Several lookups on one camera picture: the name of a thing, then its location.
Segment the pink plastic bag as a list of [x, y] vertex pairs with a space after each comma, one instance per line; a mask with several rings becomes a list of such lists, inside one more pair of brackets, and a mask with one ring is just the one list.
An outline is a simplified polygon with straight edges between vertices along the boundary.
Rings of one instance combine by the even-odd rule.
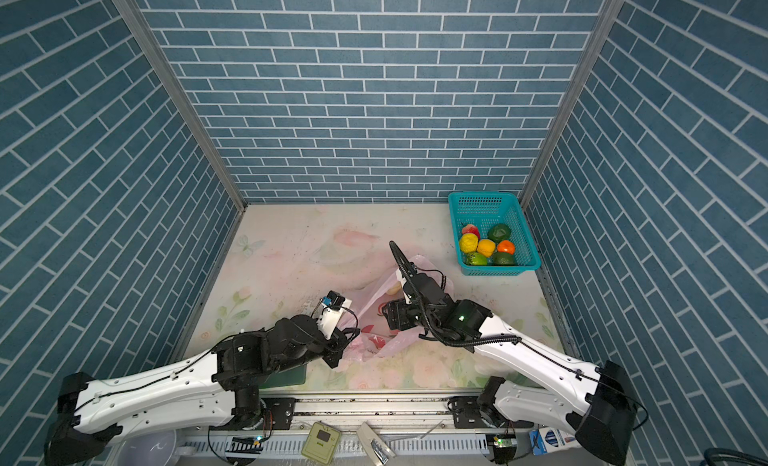
[[357, 319], [345, 312], [338, 327], [356, 327], [360, 330], [360, 334], [345, 348], [343, 360], [366, 362], [389, 358], [419, 341], [422, 329], [412, 328], [405, 332], [390, 329], [383, 315], [387, 303], [404, 298], [398, 275], [398, 267], [393, 266], [365, 287], [342, 293], [343, 297], [351, 301], [349, 309]]

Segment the green apple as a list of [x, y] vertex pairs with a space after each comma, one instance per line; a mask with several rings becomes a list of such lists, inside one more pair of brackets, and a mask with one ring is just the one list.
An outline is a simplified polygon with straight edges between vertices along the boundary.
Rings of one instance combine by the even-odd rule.
[[481, 253], [471, 252], [464, 256], [464, 263], [467, 266], [478, 266], [478, 267], [487, 266], [488, 258]]

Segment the yellow lemon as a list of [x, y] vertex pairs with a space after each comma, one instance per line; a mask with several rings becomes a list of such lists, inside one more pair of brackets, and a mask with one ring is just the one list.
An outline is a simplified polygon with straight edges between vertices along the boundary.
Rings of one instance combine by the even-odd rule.
[[459, 250], [463, 254], [472, 254], [477, 251], [479, 237], [474, 233], [465, 233], [459, 239]]

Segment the yellow orange citrus fruit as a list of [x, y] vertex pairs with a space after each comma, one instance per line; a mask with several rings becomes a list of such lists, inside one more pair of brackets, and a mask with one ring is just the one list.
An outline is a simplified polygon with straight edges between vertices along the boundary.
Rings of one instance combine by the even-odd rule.
[[490, 258], [496, 252], [496, 243], [490, 239], [482, 239], [478, 242], [476, 252], [486, 258]]

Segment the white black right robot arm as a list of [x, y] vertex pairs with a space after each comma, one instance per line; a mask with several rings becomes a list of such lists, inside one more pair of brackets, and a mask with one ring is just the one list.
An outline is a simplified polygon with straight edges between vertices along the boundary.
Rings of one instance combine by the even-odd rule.
[[423, 329], [423, 339], [466, 349], [534, 381], [525, 387], [502, 377], [488, 380], [476, 400], [491, 427], [527, 421], [569, 433], [593, 456], [625, 463], [641, 404], [626, 371], [562, 354], [513, 328], [471, 300], [453, 300], [423, 272], [397, 272], [404, 297], [383, 315], [397, 331]]

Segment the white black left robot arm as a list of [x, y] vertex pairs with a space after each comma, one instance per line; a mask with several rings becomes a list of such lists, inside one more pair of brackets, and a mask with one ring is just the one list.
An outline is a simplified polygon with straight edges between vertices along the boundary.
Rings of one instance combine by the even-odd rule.
[[337, 366], [360, 333], [358, 326], [339, 329], [337, 323], [333, 310], [319, 319], [297, 315], [143, 373], [110, 380], [69, 375], [46, 436], [44, 462], [74, 465], [130, 438], [188, 427], [269, 432], [273, 419], [260, 397], [261, 386], [314, 360]]

